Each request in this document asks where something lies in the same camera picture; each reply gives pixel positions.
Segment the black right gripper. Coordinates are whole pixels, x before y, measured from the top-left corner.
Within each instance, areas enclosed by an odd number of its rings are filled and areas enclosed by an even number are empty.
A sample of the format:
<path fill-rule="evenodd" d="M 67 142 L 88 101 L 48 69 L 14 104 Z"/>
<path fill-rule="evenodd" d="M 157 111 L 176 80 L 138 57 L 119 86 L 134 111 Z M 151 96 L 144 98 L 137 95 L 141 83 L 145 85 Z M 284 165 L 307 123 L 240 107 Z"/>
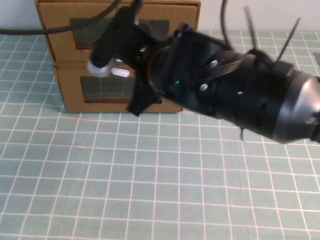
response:
<path fill-rule="evenodd" d="M 136 79 L 127 111 L 139 116 L 162 98 L 193 112 L 223 118 L 219 83 L 213 82 L 214 61 L 222 60 L 224 41 L 193 31 L 188 25 L 165 41 L 148 45 L 146 84 Z"/>

